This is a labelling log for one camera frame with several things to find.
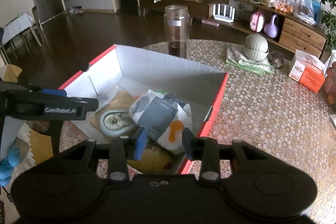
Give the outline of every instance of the bottle label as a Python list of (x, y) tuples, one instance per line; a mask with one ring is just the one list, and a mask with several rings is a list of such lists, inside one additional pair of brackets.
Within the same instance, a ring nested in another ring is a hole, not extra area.
[(181, 20), (169, 20), (169, 26), (181, 27), (182, 21)]

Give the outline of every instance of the dark liquid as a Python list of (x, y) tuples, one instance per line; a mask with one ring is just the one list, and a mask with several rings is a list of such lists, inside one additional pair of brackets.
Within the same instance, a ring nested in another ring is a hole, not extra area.
[(187, 58), (187, 45), (185, 42), (172, 41), (168, 44), (168, 54)]

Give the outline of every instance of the clear glass jar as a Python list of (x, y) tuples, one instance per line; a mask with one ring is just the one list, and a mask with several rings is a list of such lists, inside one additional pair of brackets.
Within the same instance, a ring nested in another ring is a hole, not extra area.
[(187, 55), (189, 55), (190, 29), (188, 8), (183, 5), (167, 6), (164, 21), (167, 53), (187, 58)]

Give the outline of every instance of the wooden drawer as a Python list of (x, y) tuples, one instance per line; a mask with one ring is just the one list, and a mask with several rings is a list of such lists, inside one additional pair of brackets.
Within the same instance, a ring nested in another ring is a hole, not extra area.
[(193, 1), (186, 0), (168, 0), (169, 5), (184, 5), (188, 7), (188, 12), (190, 17), (207, 19), (212, 15), (212, 5), (197, 3)]
[(168, 6), (168, 0), (161, 0), (157, 3), (154, 3), (153, 0), (138, 0), (138, 7), (142, 9), (153, 9), (164, 11), (165, 7)]
[(315, 55), (316, 57), (320, 58), (321, 51), (314, 46), (310, 45), (306, 41), (301, 40), (300, 38), (297, 38), (290, 33), (281, 32), (279, 44), (285, 45), (288, 48), (291, 48), (293, 50), (300, 50), (307, 52), (309, 54)]
[(326, 39), (297, 22), (286, 18), (282, 30), (309, 43), (321, 51), (323, 50)]

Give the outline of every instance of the white tablecloth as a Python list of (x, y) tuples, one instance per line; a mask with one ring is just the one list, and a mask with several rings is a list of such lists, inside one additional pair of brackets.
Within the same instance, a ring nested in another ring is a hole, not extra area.
[(16, 18), (11, 23), (5, 26), (2, 36), (2, 43), (5, 45), (13, 37), (23, 32), (27, 28), (33, 25), (33, 18), (25, 13), (22, 16)]

